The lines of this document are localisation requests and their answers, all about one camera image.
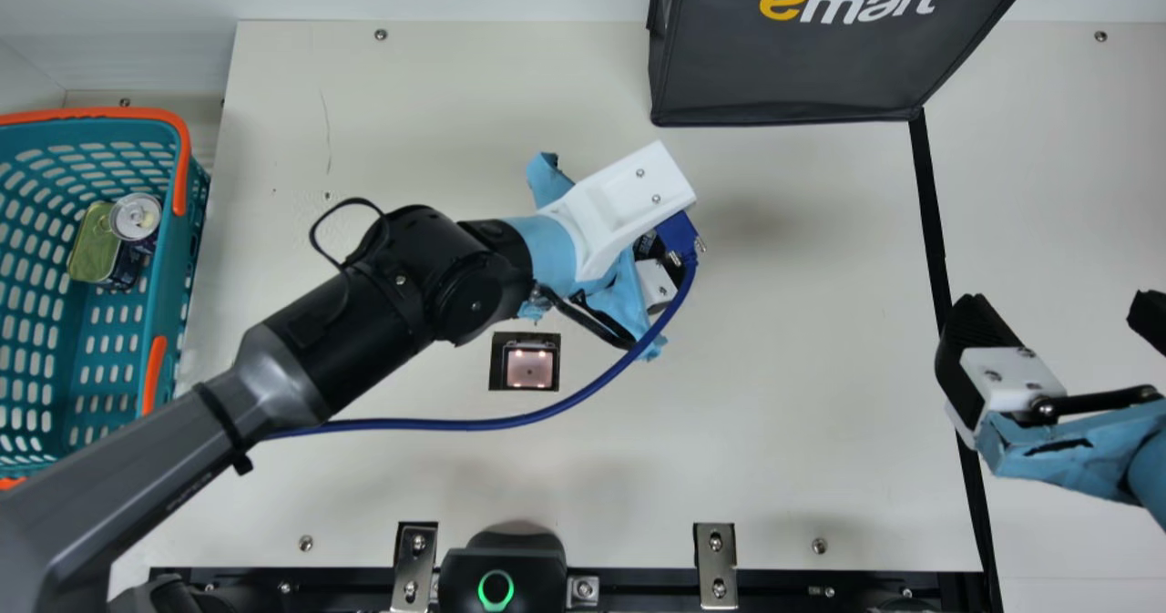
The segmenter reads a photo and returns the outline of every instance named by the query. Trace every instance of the soda can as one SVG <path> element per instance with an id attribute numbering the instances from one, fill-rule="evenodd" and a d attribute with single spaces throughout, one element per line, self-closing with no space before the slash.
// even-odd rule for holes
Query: soda can
<path id="1" fill-rule="evenodd" d="M 162 226 L 162 203 L 149 193 L 129 193 L 113 203 L 110 227 L 118 240 L 145 255 L 154 255 Z"/>

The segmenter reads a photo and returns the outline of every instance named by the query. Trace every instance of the black device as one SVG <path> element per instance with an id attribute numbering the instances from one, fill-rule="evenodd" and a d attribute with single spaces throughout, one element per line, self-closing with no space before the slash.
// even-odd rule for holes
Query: black device
<path id="1" fill-rule="evenodd" d="M 103 610 L 113 559 L 225 468 L 250 470 L 251 446 L 328 421 L 434 340 L 514 317 L 534 286 L 513 227 L 428 206 L 381 216 L 333 265 L 247 331 L 227 372 L 0 494 L 5 611 Z"/>

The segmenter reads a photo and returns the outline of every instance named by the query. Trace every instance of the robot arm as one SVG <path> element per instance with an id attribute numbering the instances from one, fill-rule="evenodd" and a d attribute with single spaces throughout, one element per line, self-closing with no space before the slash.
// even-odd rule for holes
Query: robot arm
<path id="1" fill-rule="evenodd" d="M 1166 294 L 1138 294 L 1129 323 L 1166 352 Z M 1153 386 L 1068 396 L 983 296 L 953 306 L 935 373 L 960 437 L 992 474 L 1143 506 L 1166 528 L 1166 400 Z M 1096 415 L 1060 421 L 1082 414 Z"/>
<path id="2" fill-rule="evenodd" d="M 675 218 L 691 230 L 676 210 L 628 223 L 642 234 Z M 0 494 L 5 610 L 104 608 L 113 559 L 225 468 L 248 471 L 251 446 L 328 421 L 434 340 L 461 346 L 515 317 L 540 256 L 595 251 L 562 237 L 531 247 L 515 224 L 428 206 L 378 219 L 337 276 L 246 331 L 227 372 Z"/>

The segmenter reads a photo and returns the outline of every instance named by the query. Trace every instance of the teal basket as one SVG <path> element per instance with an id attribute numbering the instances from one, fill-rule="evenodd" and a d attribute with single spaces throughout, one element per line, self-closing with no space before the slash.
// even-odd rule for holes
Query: teal basket
<path id="1" fill-rule="evenodd" d="M 0 115 L 0 487 L 174 396 L 208 186 L 170 112 Z M 71 282 L 90 204 L 134 192 L 164 203 L 133 289 Z"/>

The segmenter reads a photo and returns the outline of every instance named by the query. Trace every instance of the blue cable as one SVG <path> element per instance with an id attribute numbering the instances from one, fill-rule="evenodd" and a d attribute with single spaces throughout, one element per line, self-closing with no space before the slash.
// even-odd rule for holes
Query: blue cable
<path id="1" fill-rule="evenodd" d="M 392 417 L 342 420 L 337 422 L 321 423 L 319 427 L 312 427 L 310 429 L 279 431 L 279 434 L 273 434 L 271 437 L 294 438 L 296 436 L 315 436 L 318 434 L 338 434 L 338 431 L 499 431 L 503 429 L 525 427 L 528 423 L 542 422 L 546 418 L 554 417 L 554 415 L 559 415 L 560 413 L 575 408 L 575 406 L 581 404 L 581 402 L 584 402 L 588 397 L 590 397 L 591 394 L 599 392 L 603 386 L 606 386 L 613 380 L 613 378 L 619 376 L 623 371 L 627 369 L 628 365 L 635 362 L 635 359 L 640 357 L 641 352 L 651 346 L 652 341 L 660 334 L 660 331 L 663 331 L 663 327 L 668 325 L 669 319 L 672 319 L 676 311 L 680 310 L 684 298 L 688 297 L 688 290 L 691 289 L 693 280 L 696 276 L 696 259 L 690 252 L 684 252 L 684 277 L 683 281 L 680 282 L 680 288 L 676 290 L 676 297 L 672 301 L 672 304 L 662 311 L 656 322 L 648 329 L 647 333 L 645 333 L 642 338 L 635 343 L 635 346 L 628 348 L 626 354 L 620 357 L 620 359 L 617 360 L 614 365 L 609 367 L 606 372 L 600 373 L 595 381 L 583 386 L 583 389 L 571 394 L 571 396 L 566 400 L 554 402 L 554 404 L 548 406 L 547 408 L 531 410 L 531 413 L 521 415 L 512 415 L 512 417 L 496 417 L 491 420 L 414 420 Z"/>

